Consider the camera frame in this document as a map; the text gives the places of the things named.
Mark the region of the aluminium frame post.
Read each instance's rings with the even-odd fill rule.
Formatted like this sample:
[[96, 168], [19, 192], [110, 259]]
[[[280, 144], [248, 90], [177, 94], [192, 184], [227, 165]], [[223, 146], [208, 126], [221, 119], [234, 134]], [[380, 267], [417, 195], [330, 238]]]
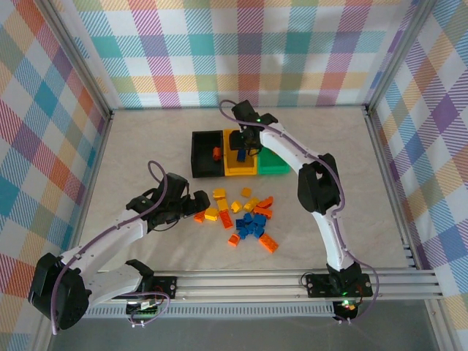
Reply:
[[78, 46], [73, 39], [69, 29], [66, 26], [62, 16], [56, 9], [52, 0], [34, 0], [45, 20], [50, 25], [53, 33], [56, 35], [59, 44], [69, 58], [71, 65], [77, 71], [82, 79], [84, 86], [88, 89], [93, 101], [106, 121], [112, 119], [113, 110], [107, 103], [104, 94], [101, 92], [97, 81], [94, 79], [85, 59], [81, 55]]
[[399, 67], [407, 57], [413, 43], [417, 39], [423, 25], [428, 19], [431, 11], [434, 9], [438, 0], [418, 0], [418, 3], [413, 6], [412, 16], [407, 21], [408, 24], [399, 36], [399, 40], [394, 45], [394, 51], [388, 59], [388, 64], [380, 75], [369, 101], [365, 104], [366, 112], [372, 114], [380, 101], [385, 96], [386, 91], [389, 89], [391, 81], [396, 76]]

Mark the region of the green plastic bin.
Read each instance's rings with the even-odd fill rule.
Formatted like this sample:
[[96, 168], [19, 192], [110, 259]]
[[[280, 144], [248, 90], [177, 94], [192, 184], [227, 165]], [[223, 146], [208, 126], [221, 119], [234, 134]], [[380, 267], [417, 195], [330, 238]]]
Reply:
[[270, 149], [263, 148], [257, 155], [257, 173], [259, 175], [279, 175], [289, 171], [289, 165]]

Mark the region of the green controller circuit board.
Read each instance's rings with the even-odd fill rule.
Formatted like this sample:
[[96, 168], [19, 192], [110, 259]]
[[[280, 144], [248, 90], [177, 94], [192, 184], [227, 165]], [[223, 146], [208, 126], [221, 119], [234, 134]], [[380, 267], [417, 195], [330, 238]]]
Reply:
[[162, 303], [154, 299], [143, 301], [128, 301], [125, 308], [127, 315], [156, 315]]
[[337, 318], [353, 319], [358, 315], [358, 304], [349, 300], [334, 301], [333, 310]]

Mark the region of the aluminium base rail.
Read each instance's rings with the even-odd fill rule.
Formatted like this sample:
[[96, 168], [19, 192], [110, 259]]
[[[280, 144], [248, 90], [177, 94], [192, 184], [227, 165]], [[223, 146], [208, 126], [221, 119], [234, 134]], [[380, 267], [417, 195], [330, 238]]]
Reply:
[[[369, 270], [372, 290], [379, 301], [439, 300], [442, 289], [435, 272], [413, 268]], [[155, 276], [176, 276], [174, 303], [248, 303], [333, 301], [309, 298], [299, 282], [302, 270], [192, 270], [155, 271]]]

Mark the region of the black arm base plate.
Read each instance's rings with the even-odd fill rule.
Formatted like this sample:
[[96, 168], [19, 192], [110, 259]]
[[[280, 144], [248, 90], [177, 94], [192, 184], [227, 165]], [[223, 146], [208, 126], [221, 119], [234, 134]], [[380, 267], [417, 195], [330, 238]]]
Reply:
[[309, 298], [368, 298], [373, 296], [369, 275], [365, 273], [360, 274], [356, 282], [341, 290], [330, 283], [327, 274], [306, 272], [301, 277], [301, 282]]
[[151, 288], [153, 291], [165, 293], [170, 296], [170, 299], [174, 299], [176, 297], [177, 280], [176, 276], [154, 276]]

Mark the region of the black plastic bin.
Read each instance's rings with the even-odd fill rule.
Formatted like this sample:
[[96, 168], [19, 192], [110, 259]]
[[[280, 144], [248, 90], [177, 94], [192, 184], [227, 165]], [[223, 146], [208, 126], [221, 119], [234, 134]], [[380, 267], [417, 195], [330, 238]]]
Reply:
[[223, 151], [223, 132], [196, 131], [192, 133], [191, 169], [193, 178], [213, 178], [224, 176], [224, 159], [214, 160], [216, 147]]

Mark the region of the yellow plastic bin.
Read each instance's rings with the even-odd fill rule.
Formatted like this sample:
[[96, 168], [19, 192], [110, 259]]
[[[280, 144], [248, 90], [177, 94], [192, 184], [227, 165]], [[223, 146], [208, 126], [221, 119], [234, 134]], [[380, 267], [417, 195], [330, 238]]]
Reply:
[[244, 163], [236, 161], [236, 156], [230, 150], [228, 137], [231, 132], [237, 129], [223, 130], [223, 157], [224, 157], [224, 174], [226, 176], [255, 176], [257, 175], [257, 155], [254, 157], [246, 156]]

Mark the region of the aluminium table side rail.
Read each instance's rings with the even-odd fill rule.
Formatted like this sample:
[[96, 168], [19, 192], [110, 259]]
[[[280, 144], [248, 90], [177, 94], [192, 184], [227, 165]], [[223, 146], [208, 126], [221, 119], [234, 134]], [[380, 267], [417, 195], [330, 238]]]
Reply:
[[370, 111], [368, 105], [363, 106], [363, 117], [364, 121], [366, 122], [369, 137], [371, 139], [371, 143], [377, 158], [377, 163], [382, 174], [383, 183], [385, 185], [393, 216], [396, 221], [396, 226], [401, 237], [401, 242], [404, 246], [404, 250], [410, 253], [409, 258], [412, 259], [412, 264], [409, 264], [409, 267], [420, 270], [422, 268], [421, 261], [410, 235], [410, 229], [408, 227], [403, 208], [399, 202], [397, 188], [385, 155], [384, 145], [377, 131], [375, 118], [373, 117], [373, 114]]
[[88, 188], [86, 189], [86, 192], [84, 193], [83, 203], [80, 206], [80, 210], [78, 212], [79, 217], [67, 244], [67, 251], [75, 248], [80, 243], [80, 238], [83, 234], [83, 228], [86, 223], [86, 217], [88, 215], [89, 207], [91, 205], [91, 200], [92, 200], [92, 196], [93, 196], [94, 189], [96, 186], [97, 178], [99, 175], [99, 169], [102, 164], [102, 159], [103, 159], [103, 156], [105, 155], [105, 149], [106, 149], [107, 142], [110, 136], [110, 131], [113, 125], [115, 113], [116, 113], [115, 110], [111, 110], [105, 122], [104, 129], [102, 131], [102, 138], [101, 138], [101, 141], [99, 142], [98, 152], [95, 157], [93, 167], [91, 169], [91, 175], [89, 178]]

